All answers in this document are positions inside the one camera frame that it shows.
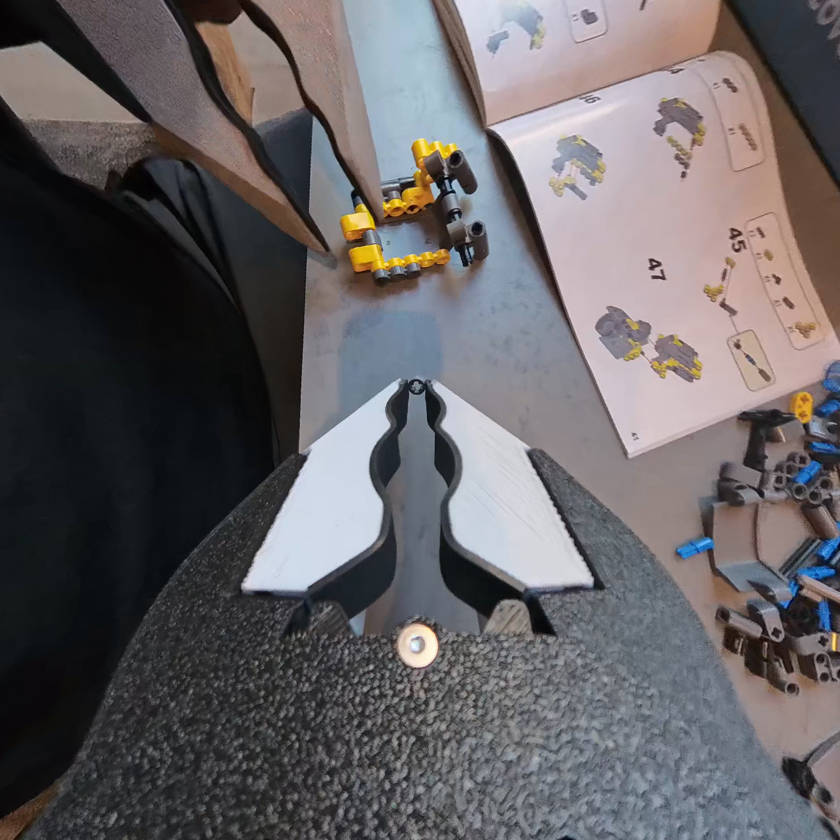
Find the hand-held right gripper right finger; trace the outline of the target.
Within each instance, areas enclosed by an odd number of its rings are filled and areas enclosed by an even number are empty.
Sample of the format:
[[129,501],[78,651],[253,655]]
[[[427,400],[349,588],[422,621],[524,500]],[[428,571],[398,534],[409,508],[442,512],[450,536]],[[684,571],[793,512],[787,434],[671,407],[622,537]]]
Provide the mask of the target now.
[[545,620],[542,595],[595,588],[590,559],[567,523],[534,451],[439,381],[425,383],[440,509],[440,570],[447,588],[489,619],[504,601]]

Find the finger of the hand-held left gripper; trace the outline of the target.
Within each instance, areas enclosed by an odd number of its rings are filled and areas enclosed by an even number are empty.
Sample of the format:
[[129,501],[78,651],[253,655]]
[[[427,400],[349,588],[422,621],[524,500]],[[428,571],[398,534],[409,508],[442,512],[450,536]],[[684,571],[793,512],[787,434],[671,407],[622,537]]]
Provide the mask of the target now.
[[383,221],[380,167],[343,2],[244,1],[243,10],[287,58],[343,172]]
[[177,155],[213,173],[284,233],[329,246],[256,131],[221,88],[207,48],[171,2],[58,1]]

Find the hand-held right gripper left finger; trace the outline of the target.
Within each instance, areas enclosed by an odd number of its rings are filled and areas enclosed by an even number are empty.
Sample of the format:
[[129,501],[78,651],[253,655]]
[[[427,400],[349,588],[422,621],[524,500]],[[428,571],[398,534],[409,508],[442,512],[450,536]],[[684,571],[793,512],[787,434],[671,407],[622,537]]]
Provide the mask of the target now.
[[355,617],[386,592],[396,540],[385,488],[401,463],[409,396],[407,381],[394,381],[303,453],[244,594],[335,602]]

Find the yellow grey toy brick assembly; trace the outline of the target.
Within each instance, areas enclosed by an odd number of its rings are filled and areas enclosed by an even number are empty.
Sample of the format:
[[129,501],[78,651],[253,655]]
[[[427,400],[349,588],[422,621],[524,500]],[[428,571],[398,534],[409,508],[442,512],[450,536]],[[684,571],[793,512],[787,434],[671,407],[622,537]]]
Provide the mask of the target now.
[[405,257],[387,258],[372,212],[358,192],[352,192],[353,211],[339,221],[353,272],[370,275],[385,287],[415,280],[426,269],[445,266],[456,253],[463,267],[482,262],[490,253],[487,226],[465,219],[457,189],[473,195],[478,181],[466,154],[455,144],[425,139],[412,145],[415,171],[408,177],[381,184],[384,220],[394,222],[434,212],[441,226],[443,247]]

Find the pile of loose toy parts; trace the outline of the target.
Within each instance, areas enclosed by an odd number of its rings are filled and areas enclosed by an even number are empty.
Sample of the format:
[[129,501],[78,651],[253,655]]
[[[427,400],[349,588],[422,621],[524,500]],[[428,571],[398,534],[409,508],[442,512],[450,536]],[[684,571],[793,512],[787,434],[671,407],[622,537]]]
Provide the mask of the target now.
[[722,646],[786,697],[799,678],[838,683],[839,362],[822,377],[815,404],[743,412],[742,460],[721,464],[717,497],[703,514],[712,573],[747,595],[743,612],[720,605]]

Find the open instruction booklet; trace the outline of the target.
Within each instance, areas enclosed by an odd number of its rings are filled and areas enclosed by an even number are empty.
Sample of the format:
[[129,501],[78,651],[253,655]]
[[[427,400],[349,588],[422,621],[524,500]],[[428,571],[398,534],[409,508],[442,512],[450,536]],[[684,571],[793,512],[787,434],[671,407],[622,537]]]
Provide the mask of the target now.
[[834,327],[721,2],[435,2],[629,458],[816,381]]

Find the dark blue cardboard box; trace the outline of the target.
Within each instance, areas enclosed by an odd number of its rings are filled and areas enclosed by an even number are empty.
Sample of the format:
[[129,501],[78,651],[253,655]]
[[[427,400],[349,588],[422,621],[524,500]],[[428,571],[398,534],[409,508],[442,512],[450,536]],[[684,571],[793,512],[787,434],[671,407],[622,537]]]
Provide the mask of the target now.
[[731,1],[817,152],[839,180],[839,2]]

